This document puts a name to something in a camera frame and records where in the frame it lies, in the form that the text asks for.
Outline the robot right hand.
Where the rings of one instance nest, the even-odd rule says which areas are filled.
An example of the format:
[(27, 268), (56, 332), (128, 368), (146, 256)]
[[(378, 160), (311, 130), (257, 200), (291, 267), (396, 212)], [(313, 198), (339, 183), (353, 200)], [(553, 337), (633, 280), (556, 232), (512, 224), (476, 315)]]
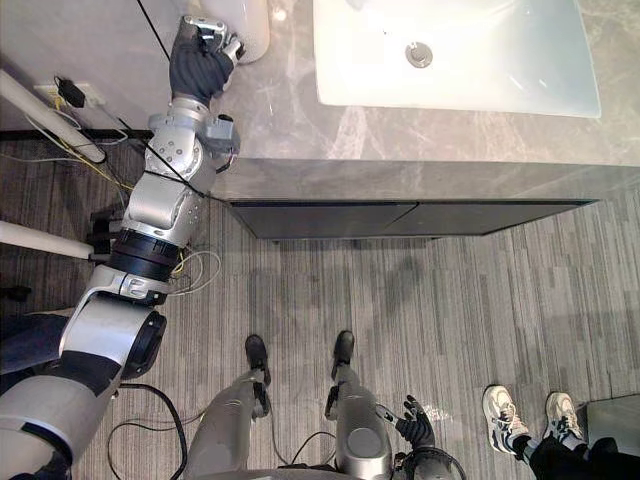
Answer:
[(404, 417), (396, 421), (395, 429), (414, 450), (434, 447), (435, 434), (422, 405), (412, 395), (406, 396), (403, 405)]

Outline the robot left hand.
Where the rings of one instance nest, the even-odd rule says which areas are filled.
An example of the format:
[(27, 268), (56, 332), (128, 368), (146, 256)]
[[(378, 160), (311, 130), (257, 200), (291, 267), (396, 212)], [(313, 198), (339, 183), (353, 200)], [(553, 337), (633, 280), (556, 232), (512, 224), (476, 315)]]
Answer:
[(182, 16), (169, 62), (172, 98), (208, 106), (212, 98), (223, 95), (244, 54), (244, 43), (224, 22)]

